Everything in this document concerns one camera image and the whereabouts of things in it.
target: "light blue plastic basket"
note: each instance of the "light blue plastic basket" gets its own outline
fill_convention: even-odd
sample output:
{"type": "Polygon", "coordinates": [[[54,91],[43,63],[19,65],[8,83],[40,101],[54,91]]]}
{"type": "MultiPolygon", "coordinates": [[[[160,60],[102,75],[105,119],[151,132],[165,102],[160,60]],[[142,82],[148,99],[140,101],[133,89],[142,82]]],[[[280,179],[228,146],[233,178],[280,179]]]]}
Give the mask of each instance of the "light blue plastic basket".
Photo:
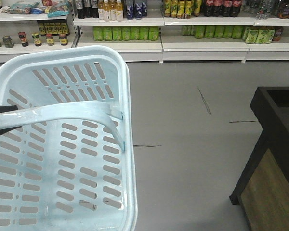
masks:
{"type": "Polygon", "coordinates": [[[132,231],[129,72],[103,46],[18,56],[0,68],[0,231],[132,231]]]}

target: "basket handle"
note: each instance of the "basket handle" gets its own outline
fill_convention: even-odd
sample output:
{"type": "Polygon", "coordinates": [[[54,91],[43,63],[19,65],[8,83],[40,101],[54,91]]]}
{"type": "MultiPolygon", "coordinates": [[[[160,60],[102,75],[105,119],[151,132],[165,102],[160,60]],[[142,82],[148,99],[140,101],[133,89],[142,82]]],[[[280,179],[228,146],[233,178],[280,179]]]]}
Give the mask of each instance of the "basket handle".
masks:
{"type": "Polygon", "coordinates": [[[120,112],[105,102],[81,101],[59,103],[42,107],[0,113],[0,130],[57,119],[90,120],[108,127],[124,151],[124,141],[110,117],[120,117],[120,112]]]}

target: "black scratch mark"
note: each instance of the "black scratch mark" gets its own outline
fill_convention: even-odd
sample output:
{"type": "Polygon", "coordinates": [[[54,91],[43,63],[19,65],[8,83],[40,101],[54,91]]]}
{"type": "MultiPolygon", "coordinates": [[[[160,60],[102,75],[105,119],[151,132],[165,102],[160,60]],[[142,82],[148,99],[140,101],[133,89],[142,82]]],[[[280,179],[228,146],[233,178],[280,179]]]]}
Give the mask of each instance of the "black scratch mark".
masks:
{"type": "Polygon", "coordinates": [[[198,86],[197,86],[197,88],[198,88],[198,91],[199,91],[199,93],[201,95],[201,99],[202,99],[204,105],[206,106],[206,109],[207,109],[208,113],[211,115],[211,111],[210,111],[210,108],[209,108],[209,105],[208,105],[206,99],[203,97],[203,94],[201,93],[201,91],[200,91],[198,86]]]}

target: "wooden panel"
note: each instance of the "wooden panel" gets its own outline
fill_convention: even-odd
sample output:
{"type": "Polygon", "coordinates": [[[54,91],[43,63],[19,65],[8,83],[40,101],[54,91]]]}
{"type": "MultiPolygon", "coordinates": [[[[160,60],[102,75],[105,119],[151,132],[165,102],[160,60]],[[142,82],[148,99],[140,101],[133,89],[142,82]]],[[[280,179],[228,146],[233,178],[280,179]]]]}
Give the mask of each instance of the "wooden panel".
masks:
{"type": "Polygon", "coordinates": [[[240,200],[252,231],[289,231],[289,184],[269,149],[240,200]]]}

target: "floor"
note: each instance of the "floor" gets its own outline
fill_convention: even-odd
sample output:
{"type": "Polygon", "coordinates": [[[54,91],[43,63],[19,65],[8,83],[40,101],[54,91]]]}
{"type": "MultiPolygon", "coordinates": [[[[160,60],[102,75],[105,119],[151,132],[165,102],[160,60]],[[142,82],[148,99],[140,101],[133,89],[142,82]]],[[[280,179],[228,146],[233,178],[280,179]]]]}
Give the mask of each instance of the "floor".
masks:
{"type": "Polygon", "coordinates": [[[289,62],[128,63],[136,231],[247,231],[229,201],[261,132],[257,86],[289,86],[289,62]]]}

